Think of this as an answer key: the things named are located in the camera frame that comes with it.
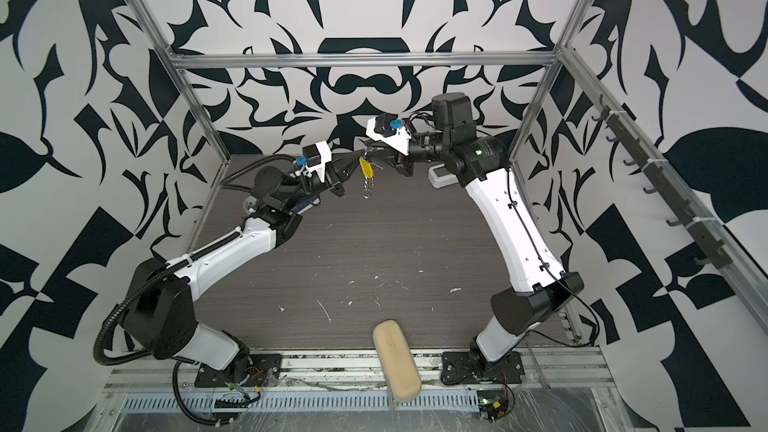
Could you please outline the metal plate with keyrings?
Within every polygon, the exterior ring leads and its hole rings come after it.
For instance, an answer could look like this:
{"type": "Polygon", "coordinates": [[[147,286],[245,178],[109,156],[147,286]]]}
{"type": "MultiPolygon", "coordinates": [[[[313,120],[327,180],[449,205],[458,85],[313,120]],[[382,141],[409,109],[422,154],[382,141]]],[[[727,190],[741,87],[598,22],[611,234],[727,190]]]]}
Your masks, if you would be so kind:
{"type": "Polygon", "coordinates": [[[366,180],[363,176],[364,182],[363,182],[363,197],[368,200],[373,195],[373,189],[374,189],[374,179],[375,174],[377,170],[382,170],[383,166],[377,161],[375,152],[379,150],[378,146],[375,142],[371,142],[370,144],[367,144],[365,146],[365,150],[362,153],[360,157],[364,157],[366,160],[368,160],[374,168],[374,178],[372,180],[366,180]]]}

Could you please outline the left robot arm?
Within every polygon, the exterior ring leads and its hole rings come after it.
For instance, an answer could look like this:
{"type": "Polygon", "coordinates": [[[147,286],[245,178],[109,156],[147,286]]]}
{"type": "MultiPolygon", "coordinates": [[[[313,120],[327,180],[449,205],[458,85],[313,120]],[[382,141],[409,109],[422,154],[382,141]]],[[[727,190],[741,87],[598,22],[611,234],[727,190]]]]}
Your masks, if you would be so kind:
{"type": "Polygon", "coordinates": [[[346,154],[311,168],[300,159],[283,171],[263,158],[247,188],[249,205],[240,225],[223,237],[166,263],[150,259],[136,270],[116,320],[142,347],[141,356],[196,362],[218,371],[244,368],[246,346],[195,316],[195,302],[216,283],[289,241],[303,214],[329,191],[344,184],[359,165],[359,154],[346,154]]]}

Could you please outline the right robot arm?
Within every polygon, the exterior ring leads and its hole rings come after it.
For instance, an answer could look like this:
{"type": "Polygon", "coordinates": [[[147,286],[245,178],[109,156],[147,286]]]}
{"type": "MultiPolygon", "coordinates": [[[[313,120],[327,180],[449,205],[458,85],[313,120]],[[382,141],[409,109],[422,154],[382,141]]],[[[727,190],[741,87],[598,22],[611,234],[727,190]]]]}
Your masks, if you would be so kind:
{"type": "Polygon", "coordinates": [[[517,188],[505,144],[479,135],[470,99],[463,93],[434,97],[426,122],[429,131],[419,132],[411,119],[384,113],[368,121],[366,134],[388,147],[388,162],[404,175],[417,162],[442,164],[486,220],[510,280],[492,296],[492,317],[471,342],[476,369],[487,372],[576,298],[584,283],[550,252],[517,188]]]}

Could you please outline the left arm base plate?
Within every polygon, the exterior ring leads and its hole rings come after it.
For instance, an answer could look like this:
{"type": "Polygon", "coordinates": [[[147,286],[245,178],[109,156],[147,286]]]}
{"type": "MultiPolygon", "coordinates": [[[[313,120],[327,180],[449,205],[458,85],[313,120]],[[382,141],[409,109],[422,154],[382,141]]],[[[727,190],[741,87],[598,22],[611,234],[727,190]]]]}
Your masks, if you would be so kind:
{"type": "Polygon", "coordinates": [[[221,371],[201,365],[194,386],[217,388],[238,384],[246,388],[271,385],[280,378],[282,359],[283,356],[278,353],[256,353],[248,357],[236,357],[231,365],[221,371]]]}

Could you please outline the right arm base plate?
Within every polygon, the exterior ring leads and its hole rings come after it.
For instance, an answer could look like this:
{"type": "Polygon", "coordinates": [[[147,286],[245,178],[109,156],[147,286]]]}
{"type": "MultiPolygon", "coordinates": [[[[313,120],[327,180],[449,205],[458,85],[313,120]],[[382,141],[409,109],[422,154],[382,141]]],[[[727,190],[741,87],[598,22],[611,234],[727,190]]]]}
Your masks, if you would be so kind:
{"type": "Polygon", "coordinates": [[[440,381],[446,386],[484,382],[521,384],[525,374],[521,356],[509,352],[495,362],[488,362],[477,351],[443,352],[440,381]]]}

